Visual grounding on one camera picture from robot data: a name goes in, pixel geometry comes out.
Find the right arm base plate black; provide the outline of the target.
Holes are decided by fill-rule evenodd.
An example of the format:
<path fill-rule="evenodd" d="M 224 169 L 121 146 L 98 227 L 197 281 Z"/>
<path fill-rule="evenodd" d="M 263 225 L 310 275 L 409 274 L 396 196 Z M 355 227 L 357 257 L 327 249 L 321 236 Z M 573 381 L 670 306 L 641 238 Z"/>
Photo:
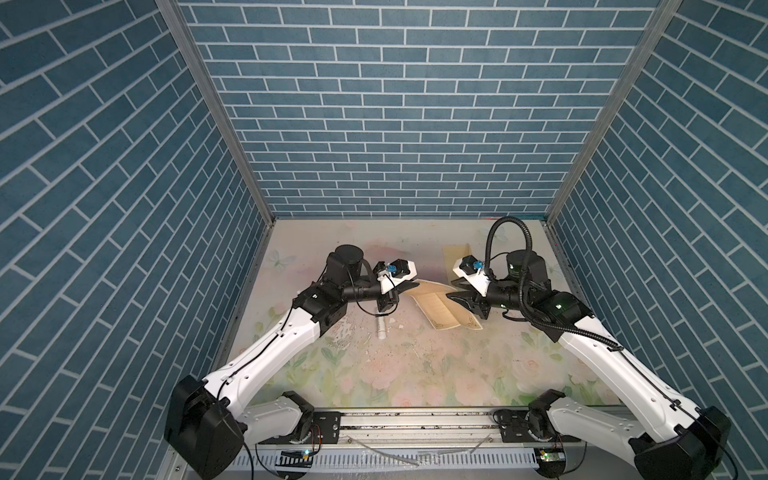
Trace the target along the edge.
<path fill-rule="evenodd" d="M 539 431 L 529 422 L 527 409 L 499 408 L 491 413 L 493 423 L 498 427 L 503 443 L 540 442 L 560 444 L 577 443 L 581 439 L 569 435 L 560 435 Z"/>

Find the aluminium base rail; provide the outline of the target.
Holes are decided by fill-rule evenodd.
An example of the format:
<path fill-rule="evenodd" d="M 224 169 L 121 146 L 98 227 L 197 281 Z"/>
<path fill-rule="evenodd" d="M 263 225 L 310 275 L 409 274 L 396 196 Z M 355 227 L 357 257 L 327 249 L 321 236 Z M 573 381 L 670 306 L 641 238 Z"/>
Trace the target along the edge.
<path fill-rule="evenodd" d="M 597 408 L 620 418 L 632 418 L 624 409 Z M 264 473 L 270 479 L 307 479 L 313 474 L 379 474 L 437 472 L 440 470 L 507 470 L 533 471 L 544 478 L 561 478 L 577 470 L 588 448 L 598 448 L 583 440 L 577 443 L 540 442 L 503 443 L 498 427 L 491 419 L 496 409 L 343 409 L 341 432 L 337 444 L 275 445 L 253 443 L 241 450 L 237 458 L 220 475 L 242 472 L 252 478 Z M 413 467 L 398 463 L 349 444 L 356 438 L 373 447 L 392 451 L 405 448 L 463 448 L 475 445 L 486 435 L 491 440 L 472 454 L 453 454 L 427 459 L 425 465 Z M 563 450 L 567 461 L 539 464 L 536 449 Z M 311 468 L 276 470 L 276 457 L 281 451 L 315 452 Z"/>

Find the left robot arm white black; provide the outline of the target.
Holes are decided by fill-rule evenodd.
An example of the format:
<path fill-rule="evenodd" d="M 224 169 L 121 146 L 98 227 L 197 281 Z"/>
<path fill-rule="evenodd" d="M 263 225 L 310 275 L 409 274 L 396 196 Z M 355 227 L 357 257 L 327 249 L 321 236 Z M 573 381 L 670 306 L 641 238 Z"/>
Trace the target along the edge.
<path fill-rule="evenodd" d="M 164 427 L 166 442 L 202 479 L 224 472 L 241 450 L 273 437 L 301 440 L 314 408 L 289 391 L 250 407 L 256 393 L 286 363 L 320 339 L 351 303 L 373 301 L 378 315 L 397 309 L 402 293 L 417 286 L 414 262 L 370 265 L 363 251 L 341 245 L 318 277 L 291 301 L 283 317 L 234 359 L 201 379 L 183 377 L 173 388 Z"/>

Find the controller board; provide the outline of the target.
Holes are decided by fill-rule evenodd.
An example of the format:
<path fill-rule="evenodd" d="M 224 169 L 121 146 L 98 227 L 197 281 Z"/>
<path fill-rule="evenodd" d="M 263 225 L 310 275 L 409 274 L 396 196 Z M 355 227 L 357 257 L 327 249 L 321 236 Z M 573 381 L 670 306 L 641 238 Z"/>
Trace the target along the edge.
<path fill-rule="evenodd" d="M 535 455 L 539 464 L 562 463 L 567 461 L 567 455 L 563 450 L 557 449 L 536 449 Z"/>
<path fill-rule="evenodd" d="M 315 452 L 309 450 L 281 451 L 276 457 L 276 470 L 289 468 L 311 468 L 314 463 Z"/>

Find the right controller board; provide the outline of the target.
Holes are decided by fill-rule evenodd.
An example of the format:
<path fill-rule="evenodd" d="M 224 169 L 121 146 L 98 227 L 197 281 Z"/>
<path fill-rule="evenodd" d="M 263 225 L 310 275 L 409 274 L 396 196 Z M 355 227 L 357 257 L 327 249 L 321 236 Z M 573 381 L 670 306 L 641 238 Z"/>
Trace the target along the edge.
<path fill-rule="evenodd" d="M 562 463 L 567 461 L 567 455 L 563 450 L 557 449 L 536 449 L 535 455 L 539 464 Z"/>

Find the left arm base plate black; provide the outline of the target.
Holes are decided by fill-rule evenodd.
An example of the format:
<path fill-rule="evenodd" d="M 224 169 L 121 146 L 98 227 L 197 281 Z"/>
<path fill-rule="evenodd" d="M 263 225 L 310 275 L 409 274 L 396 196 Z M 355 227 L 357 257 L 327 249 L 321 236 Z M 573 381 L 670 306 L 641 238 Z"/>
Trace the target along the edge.
<path fill-rule="evenodd" d="M 292 432 L 285 436 L 276 436 L 262 441 L 262 444 L 337 444 L 341 432 L 342 413 L 340 411 L 315 411 L 312 417 L 302 417 Z"/>

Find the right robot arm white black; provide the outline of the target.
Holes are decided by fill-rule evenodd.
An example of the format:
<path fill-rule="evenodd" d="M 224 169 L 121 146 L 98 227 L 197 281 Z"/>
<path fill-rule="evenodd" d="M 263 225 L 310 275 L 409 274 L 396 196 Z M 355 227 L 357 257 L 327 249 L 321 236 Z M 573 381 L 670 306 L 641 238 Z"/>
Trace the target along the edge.
<path fill-rule="evenodd" d="M 522 266 L 529 256 L 531 264 Z M 529 405 L 532 436 L 579 438 L 633 466 L 645 479 L 705 479 L 727 457 L 731 420 L 701 408 L 661 380 L 603 326 L 575 295 L 552 288 L 536 253 L 506 256 L 507 275 L 494 277 L 472 255 L 457 260 L 449 299 L 481 318 L 494 308 L 517 310 L 520 320 L 583 362 L 632 412 L 620 418 L 550 389 Z"/>

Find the left controller board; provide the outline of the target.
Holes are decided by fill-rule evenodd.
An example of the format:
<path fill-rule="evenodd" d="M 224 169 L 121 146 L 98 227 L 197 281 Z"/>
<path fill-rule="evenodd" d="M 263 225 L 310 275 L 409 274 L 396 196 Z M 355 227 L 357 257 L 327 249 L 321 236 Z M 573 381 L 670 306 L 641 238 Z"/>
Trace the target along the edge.
<path fill-rule="evenodd" d="M 276 470 L 289 468 L 311 468 L 314 463 L 315 452 L 309 450 L 281 451 L 276 457 Z"/>

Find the beige letter paper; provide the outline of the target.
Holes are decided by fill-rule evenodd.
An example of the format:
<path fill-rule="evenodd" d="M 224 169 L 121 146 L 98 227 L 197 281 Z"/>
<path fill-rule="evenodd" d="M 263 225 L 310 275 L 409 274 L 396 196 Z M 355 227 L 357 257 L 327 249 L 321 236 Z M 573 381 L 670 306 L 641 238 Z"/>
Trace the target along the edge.
<path fill-rule="evenodd" d="M 468 310 L 450 300 L 448 293 L 457 289 L 442 283 L 420 280 L 418 285 L 405 292 L 426 316 L 435 330 L 451 330 L 459 327 L 480 331 L 479 320 Z"/>

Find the yellow envelope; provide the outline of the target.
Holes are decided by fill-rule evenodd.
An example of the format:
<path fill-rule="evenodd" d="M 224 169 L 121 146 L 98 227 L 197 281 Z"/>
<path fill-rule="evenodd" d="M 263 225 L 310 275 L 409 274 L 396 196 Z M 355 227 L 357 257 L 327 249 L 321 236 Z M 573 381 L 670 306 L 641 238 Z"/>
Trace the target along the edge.
<path fill-rule="evenodd" d="M 461 262 L 464 257 L 472 254 L 471 246 L 468 243 L 445 245 L 442 247 L 445 274 L 447 282 L 458 279 L 459 276 L 454 272 L 454 267 Z"/>

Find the white glue stick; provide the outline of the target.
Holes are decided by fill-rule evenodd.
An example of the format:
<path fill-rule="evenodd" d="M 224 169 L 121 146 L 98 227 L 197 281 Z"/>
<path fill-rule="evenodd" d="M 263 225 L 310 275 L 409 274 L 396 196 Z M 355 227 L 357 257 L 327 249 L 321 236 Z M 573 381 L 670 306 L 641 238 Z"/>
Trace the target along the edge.
<path fill-rule="evenodd" d="M 379 340 L 387 338 L 387 322 L 385 317 L 377 318 L 377 338 Z"/>

